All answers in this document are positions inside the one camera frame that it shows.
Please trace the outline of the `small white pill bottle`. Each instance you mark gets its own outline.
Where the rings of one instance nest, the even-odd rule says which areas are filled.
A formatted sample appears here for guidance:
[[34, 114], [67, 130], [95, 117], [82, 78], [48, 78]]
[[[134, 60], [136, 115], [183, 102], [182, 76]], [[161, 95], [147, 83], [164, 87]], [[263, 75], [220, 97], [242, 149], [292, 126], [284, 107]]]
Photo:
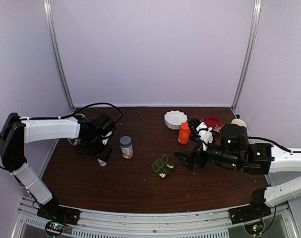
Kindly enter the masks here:
[[102, 167], [107, 165], [107, 163], [102, 160], [98, 160], [98, 162], [99, 162], [100, 166], [102, 166]]

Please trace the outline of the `green weekly pill organizer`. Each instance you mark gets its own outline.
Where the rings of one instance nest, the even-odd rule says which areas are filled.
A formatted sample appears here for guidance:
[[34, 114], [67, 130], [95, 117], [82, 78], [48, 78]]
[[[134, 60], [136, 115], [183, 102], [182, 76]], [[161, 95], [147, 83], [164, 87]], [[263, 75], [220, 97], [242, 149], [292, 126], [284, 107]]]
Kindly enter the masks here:
[[[166, 164], [173, 165], [173, 169], [169, 169], [166, 167]], [[169, 161], [168, 156], [164, 154], [162, 157], [158, 158], [152, 165], [151, 168], [156, 173], [156, 175], [161, 178], [165, 179], [168, 175], [172, 173], [172, 171], [175, 169], [175, 164], [173, 164], [171, 161]], [[166, 176], [162, 178], [159, 176], [160, 173], [164, 173]]]

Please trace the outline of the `grey lid pill bottle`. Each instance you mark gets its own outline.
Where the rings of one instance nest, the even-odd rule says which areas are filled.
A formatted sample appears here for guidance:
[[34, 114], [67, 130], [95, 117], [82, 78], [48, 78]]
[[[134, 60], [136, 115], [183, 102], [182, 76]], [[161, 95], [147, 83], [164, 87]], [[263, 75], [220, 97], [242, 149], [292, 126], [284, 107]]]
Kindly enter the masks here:
[[133, 157], [132, 140], [129, 136], [122, 136], [120, 138], [120, 148], [122, 156], [125, 159], [131, 159]]

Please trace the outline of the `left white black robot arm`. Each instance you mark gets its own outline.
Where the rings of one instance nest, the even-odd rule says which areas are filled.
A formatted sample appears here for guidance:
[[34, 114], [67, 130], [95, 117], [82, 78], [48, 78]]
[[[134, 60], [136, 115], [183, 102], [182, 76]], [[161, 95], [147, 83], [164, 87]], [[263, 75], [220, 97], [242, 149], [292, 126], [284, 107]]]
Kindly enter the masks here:
[[0, 168], [24, 186], [46, 215], [58, 220], [63, 215], [59, 201], [28, 164], [24, 146], [43, 140], [73, 139], [81, 152], [105, 164], [112, 151], [107, 143], [115, 129], [116, 123], [106, 114], [88, 119], [82, 114], [29, 118], [11, 113], [0, 132]]

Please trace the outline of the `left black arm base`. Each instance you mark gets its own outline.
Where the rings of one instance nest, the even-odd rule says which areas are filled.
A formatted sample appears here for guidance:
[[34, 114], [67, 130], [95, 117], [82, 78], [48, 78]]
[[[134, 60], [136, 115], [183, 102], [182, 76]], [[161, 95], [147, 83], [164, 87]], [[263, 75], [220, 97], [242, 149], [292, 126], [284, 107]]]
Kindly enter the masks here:
[[44, 230], [49, 237], [56, 238], [62, 235], [68, 225], [78, 224], [80, 210], [61, 206], [55, 195], [45, 204], [37, 199], [34, 202], [39, 207], [37, 216], [48, 219]]

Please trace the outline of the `orange pill bottle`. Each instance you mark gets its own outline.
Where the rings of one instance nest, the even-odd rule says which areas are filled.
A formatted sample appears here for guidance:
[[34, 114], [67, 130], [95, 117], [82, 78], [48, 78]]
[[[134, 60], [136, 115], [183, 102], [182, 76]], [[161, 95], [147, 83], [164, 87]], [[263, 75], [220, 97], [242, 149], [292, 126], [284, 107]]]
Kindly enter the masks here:
[[180, 144], [187, 144], [190, 137], [190, 129], [187, 122], [183, 122], [180, 125], [179, 130], [179, 136], [178, 136], [178, 142]]

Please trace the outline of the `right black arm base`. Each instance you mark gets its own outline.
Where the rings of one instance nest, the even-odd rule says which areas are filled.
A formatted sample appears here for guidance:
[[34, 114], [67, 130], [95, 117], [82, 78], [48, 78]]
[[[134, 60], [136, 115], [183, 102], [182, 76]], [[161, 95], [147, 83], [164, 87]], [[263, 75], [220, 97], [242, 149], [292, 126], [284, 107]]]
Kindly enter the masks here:
[[232, 224], [244, 223], [245, 231], [254, 237], [264, 234], [264, 218], [272, 214], [271, 208], [265, 204], [265, 191], [266, 188], [257, 189], [248, 205], [229, 209]]

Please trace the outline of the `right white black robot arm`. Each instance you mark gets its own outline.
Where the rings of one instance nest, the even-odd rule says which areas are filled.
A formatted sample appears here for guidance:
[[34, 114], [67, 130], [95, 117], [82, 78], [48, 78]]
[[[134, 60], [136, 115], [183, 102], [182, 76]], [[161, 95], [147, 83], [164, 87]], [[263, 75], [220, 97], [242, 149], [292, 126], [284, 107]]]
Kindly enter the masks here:
[[[231, 123], [219, 132], [220, 144], [213, 142], [212, 129], [204, 124], [191, 128], [197, 145], [191, 151], [175, 152], [189, 170], [194, 165], [203, 168], [208, 162], [250, 175], [268, 175], [279, 172], [301, 172], [301, 149], [289, 149], [275, 141], [258, 137], [250, 144], [245, 125]], [[301, 196], [301, 176], [278, 186], [255, 191], [246, 215], [256, 219], [265, 210]]]

